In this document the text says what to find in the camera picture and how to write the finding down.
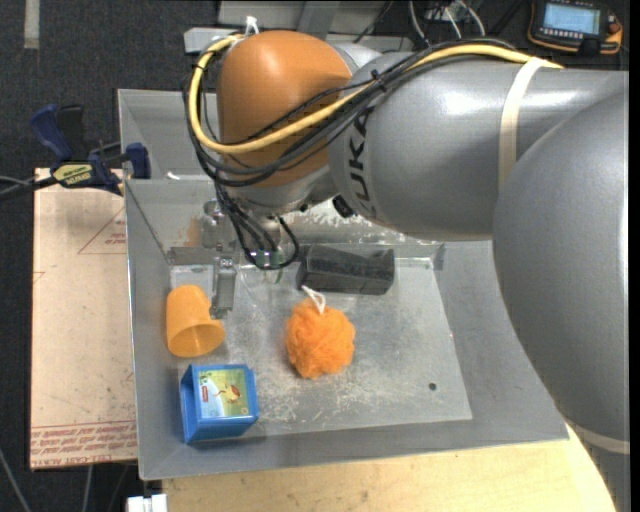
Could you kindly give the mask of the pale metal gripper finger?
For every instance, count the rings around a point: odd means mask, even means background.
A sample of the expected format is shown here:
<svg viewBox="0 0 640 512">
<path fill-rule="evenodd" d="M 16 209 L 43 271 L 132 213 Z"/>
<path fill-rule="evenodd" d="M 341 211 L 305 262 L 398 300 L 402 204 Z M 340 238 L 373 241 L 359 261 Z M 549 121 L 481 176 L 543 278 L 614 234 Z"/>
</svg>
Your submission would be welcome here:
<svg viewBox="0 0 640 512">
<path fill-rule="evenodd" d="M 220 257 L 213 266 L 213 284 L 210 313 L 222 319 L 232 309 L 235 298 L 236 268 L 231 257 Z"/>
<path fill-rule="evenodd" d="M 224 224 L 224 213 L 217 200 L 204 203 L 201 217 L 201 243 L 208 249 L 221 247 L 221 230 Z"/>
</svg>

